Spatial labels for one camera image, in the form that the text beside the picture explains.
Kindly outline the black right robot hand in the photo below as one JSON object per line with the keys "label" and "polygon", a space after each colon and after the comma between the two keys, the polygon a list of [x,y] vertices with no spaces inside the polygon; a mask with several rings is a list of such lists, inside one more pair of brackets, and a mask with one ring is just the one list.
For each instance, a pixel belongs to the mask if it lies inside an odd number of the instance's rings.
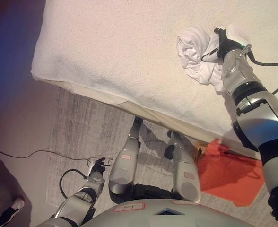
{"label": "black right robot hand", "polygon": [[248,43],[247,35],[234,25],[216,27],[201,60],[204,62],[223,60],[230,51],[242,50]]}

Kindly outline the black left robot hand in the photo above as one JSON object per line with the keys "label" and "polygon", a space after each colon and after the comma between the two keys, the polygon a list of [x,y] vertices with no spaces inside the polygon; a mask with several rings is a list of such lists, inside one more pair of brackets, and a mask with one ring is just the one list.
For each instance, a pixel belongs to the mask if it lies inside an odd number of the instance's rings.
{"label": "black left robot hand", "polygon": [[102,174],[105,171],[104,161],[105,161],[104,157],[96,160],[95,163],[90,168],[89,175],[91,175],[94,172],[100,172]]}

